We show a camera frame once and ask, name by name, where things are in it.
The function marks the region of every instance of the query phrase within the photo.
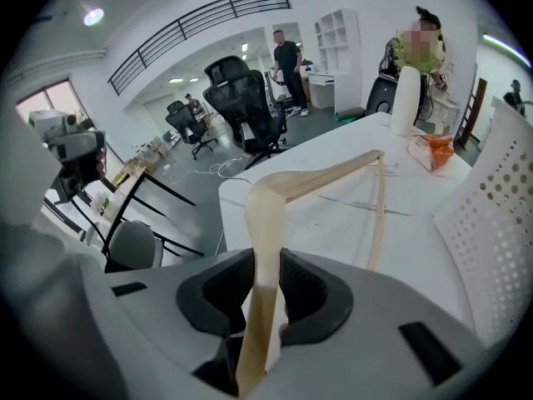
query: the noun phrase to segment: white desk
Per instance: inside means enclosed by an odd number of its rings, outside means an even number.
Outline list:
[[[389,114],[373,114],[304,142],[240,176],[255,182],[269,173],[327,168],[372,149],[382,150],[386,213],[378,271],[413,287],[473,329],[461,277],[432,221],[470,167],[454,155],[441,169],[427,172],[407,153],[407,139],[391,132],[390,123]],[[415,127],[412,132],[422,133]],[[367,167],[289,204],[286,247],[365,268],[376,215],[376,180],[376,168]],[[251,246],[244,219],[250,187],[247,182],[229,180],[219,188],[228,250]],[[282,304],[281,298],[275,328],[284,319]]]

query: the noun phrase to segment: ceiling light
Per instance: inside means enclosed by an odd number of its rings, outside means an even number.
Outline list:
[[[83,23],[87,25],[88,27],[91,27],[95,23],[99,23],[102,20],[102,18],[103,18],[103,10],[93,9],[91,12],[85,15],[85,18],[83,19]]]
[[[509,53],[512,53],[513,55],[515,55],[518,59],[520,59],[525,65],[527,65],[529,68],[531,68],[531,64],[530,62],[527,60],[527,58],[522,55],[521,53],[518,53],[515,49],[513,49],[511,46],[509,46],[508,44],[505,44],[503,42],[501,42],[500,40],[498,40],[497,38],[494,38],[492,36],[489,36],[488,34],[483,34],[483,38],[487,41],[487,42],[490,42],[490,43],[493,43],[495,44],[496,46],[502,48],[502,49],[505,49],[507,52]]]

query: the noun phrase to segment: perforated chair back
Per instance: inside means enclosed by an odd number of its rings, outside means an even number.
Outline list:
[[[211,85],[213,85],[224,83],[228,78],[232,78],[248,70],[247,64],[242,59],[236,56],[230,56],[223,57],[212,63],[204,70],[204,73],[207,74],[209,80],[211,80]]]
[[[232,127],[236,145],[248,153],[254,147],[276,140],[280,132],[272,123],[265,95],[265,82],[260,72],[249,70],[208,88],[203,97]],[[244,140],[242,124],[247,123],[256,141]]]
[[[496,97],[492,107],[481,155],[435,215],[487,347],[512,334],[533,292],[533,127]]]
[[[181,101],[175,101],[167,107],[167,110],[169,114],[165,120],[180,133],[183,142],[194,143],[202,137],[205,129],[201,123],[197,122],[188,105]]]

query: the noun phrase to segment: wooden hanger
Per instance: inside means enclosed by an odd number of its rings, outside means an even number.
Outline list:
[[[385,170],[382,151],[369,151],[351,160],[311,172],[279,172],[260,179],[250,189],[244,209],[252,240],[256,271],[247,330],[237,364],[239,395],[244,397],[265,375],[268,347],[284,243],[285,207],[306,194],[378,161],[376,224],[368,268],[376,270],[383,234]]]

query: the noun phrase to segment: gray floor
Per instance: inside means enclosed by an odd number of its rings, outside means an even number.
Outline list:
[[[344,126],[333,118],[333,108],[313,108],[308,117],[291,117],[287,120],[287,133],[284,137],[288,144],[297,145],[322,135],[335,128]],[[218,202],[218,188],[224,179],[216,174],[208,174],[209,168],[215,164],[231,161],[224,172],[224,176],[232,177],[242,171],[247,163],[243,151],[232,141],[231,130],[224,122],[213,127],[209,138],[217,138],[218,143],[212,143],[214,151],[202,149],[197,160],[192,159],[192,146],[183,142],[178,143],[159,163],[154,177],[165,183],[186,198],[192,200],[196,206],[190,206],[170,196],[160,188],[145,182],[137,196],[166,214],[166,218],[159,217],[149,209],[133,202],[131,206],[142,213],[143,221],[152,226],[154,231],[167,235],[176,242],[194,248],[211,256],[226,251],[226,244],[222,235],[222,217]],[[476,143],[468,143],[466,149],[457,147],[459,154],[467,163],[473,165],[479,155]],[[176,250],[182,257],[195,257],[179,248]],[[165,265],[180,262],[171,253],[165,251]]]

